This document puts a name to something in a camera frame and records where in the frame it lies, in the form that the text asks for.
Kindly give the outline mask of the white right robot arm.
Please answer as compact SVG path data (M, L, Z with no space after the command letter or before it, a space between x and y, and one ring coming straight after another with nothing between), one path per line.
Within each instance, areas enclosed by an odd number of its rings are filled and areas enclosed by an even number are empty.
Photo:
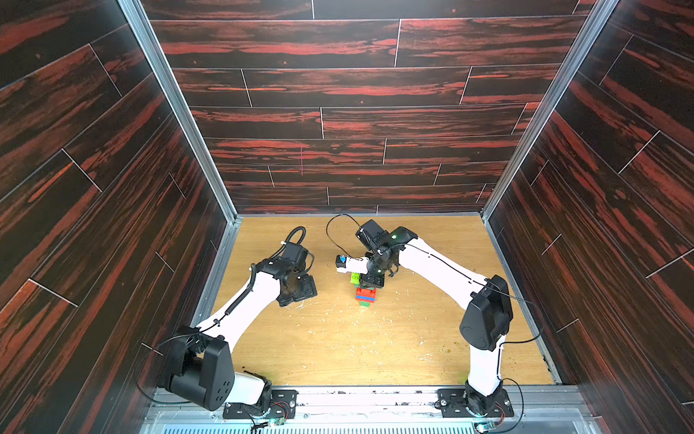
M364 257L336 260L342 272L360 275L360 285L379 289L394 266L409 269L446 293L464 309L459 327L470 345L470 371L466 380L469 401L490 401L502 391L502 349L513 320L507 282L486 278L435 251L421 238L404 242L395 236Z

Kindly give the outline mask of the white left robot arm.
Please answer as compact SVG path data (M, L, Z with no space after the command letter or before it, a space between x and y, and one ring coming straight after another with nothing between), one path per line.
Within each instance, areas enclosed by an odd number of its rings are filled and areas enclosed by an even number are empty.
M314 278L308 274L292 277L289 283L290 291L284 294L279 278L253 271L246 286L221 309L196 327L180 327L161 344L166 358L157 386L205 410L244 404L265 412L271 381L259 374L237 372L231 354L267 306L317 295Z

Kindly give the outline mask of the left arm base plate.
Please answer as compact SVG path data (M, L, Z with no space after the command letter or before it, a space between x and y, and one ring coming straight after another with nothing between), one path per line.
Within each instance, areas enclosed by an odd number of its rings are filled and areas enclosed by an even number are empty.
M222 418L225 420L284 419L296 417L298 391L271 389L264 392L256 404L225 403Z

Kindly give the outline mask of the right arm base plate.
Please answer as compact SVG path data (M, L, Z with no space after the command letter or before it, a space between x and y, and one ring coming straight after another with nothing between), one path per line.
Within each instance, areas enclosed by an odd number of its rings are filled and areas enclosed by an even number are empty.
M499 387L490 396L472 389L439 389L435 408L444 418L511 418L514 410L507 391Z

